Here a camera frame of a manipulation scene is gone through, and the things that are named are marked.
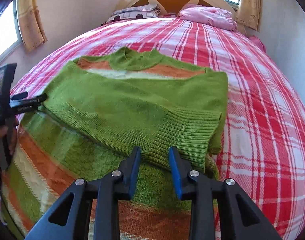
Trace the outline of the person's left hand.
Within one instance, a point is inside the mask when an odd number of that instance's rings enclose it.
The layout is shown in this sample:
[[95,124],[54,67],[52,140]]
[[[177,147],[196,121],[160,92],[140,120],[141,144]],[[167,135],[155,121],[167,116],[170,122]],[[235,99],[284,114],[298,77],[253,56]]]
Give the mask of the person's left hand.
[[11,117],[4,126],[0,126],[0,169],[6,170],[13,159],[17,143],[17,126],[19,122],[16,117]]

